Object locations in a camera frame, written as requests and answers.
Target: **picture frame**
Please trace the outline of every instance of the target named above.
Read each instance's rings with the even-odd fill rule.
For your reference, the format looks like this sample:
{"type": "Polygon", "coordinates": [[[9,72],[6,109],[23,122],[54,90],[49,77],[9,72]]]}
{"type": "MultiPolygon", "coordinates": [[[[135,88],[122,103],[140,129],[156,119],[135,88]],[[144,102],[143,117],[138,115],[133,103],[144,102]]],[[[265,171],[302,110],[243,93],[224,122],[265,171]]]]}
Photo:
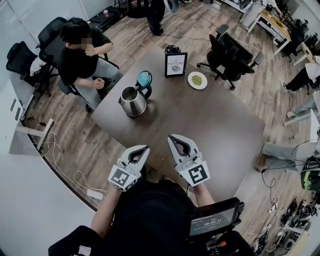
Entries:
{"type": "Polygon", "coordinates": [[[165,74],[166,78],[184,76],[186,73],[188,53],[165,53],[165,74]]]}

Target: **gray table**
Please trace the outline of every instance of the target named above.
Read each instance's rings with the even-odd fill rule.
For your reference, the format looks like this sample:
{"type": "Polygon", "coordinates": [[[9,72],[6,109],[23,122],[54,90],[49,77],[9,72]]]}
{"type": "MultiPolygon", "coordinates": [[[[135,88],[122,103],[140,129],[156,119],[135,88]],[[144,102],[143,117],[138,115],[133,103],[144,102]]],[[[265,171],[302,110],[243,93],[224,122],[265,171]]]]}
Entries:
{"type": "Polygon", "coordinates": [[[199,68],[186,65],[186,75],[165,78],[164,50],[155,47],[137,61],[92,114],[93,120],[125,147],[146,144],[148,164],[181,185],[174,169],[167,137],[193,139],[207,161],[211,179],[206,185],[215,201],[235,195],[263,143],[265,124],[232,93],[205,73],[208,86],[196,90],[188,74],[199,68]],[[152,74],[152,94],[146,111],[131,118],[118,104],[121,91],[133,86],[139,72],[152,74]]]}

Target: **hand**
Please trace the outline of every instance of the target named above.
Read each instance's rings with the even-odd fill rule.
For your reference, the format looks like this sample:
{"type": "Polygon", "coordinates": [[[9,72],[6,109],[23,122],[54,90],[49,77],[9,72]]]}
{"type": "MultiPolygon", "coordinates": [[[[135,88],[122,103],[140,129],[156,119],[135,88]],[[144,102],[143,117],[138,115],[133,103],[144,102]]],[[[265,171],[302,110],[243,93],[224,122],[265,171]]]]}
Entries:
{"type": "Polygon", "coordinates": [[[88,44],[87,48],[85,48],[84,50],[85,54],[87,56],[93,56],[96,55],[96,49],[94,48],[94,46],[92,44],[88,44]]]}
{"type": "Polygon", "coordinates": [[[95,89],[102,89],[105,86],[105,81],[101,78],[97,78],[93,81],[93,87],[95,89]]]}

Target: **black shirt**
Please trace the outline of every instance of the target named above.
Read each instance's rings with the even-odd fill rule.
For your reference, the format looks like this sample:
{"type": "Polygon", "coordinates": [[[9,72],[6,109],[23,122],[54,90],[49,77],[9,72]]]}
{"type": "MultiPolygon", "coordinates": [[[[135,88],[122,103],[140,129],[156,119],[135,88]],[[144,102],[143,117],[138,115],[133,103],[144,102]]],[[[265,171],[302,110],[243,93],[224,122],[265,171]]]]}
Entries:
{"type": "Polygon", "coordinates": [[[49,248],[49,256],[76,255],[79,246],[91,247],[90,256],[190,255],[186,218],[195,206],[177,184],[140,181],[122,193],[111,229],[104,238],[80,226],[49,248]]]}
{"type": "MultiPolygon", "coordinates": [[[[102,34],[99,29],[93,27],[93,47],[100,47],[108,43],[111,43],[110,39],[102,34]]],[[[66,85],[72,85],[78,77],[91,77],[96,70],[97,62],[98,55],[87,56],[85,50],[64,47],[60,54],[57,68],[62,81],[66,85]]]]}

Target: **white plate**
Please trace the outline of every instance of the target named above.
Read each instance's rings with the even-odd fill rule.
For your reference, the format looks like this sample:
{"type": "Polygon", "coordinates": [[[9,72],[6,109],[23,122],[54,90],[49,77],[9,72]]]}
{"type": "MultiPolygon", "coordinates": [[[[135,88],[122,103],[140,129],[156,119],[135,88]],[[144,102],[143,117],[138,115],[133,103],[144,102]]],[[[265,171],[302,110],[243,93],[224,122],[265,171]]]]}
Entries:
{"type": "Polygon", "coordinates": [[[208,84],[208,80],[207,78],[205,77],[204,74],[200,73],[200,72],[191,72],[189,75],[188,75],[188,82],[189,82],[189,85],[191,85],[194,89],[197,89],[197,90],[202,90],[204,88],[207,87],[207,84],[208,84]],[[195,85],[194,82],[192,82],[192,77],[193,76],[199,76],[202,78],[202,84],[201,85],[195,85]]]}

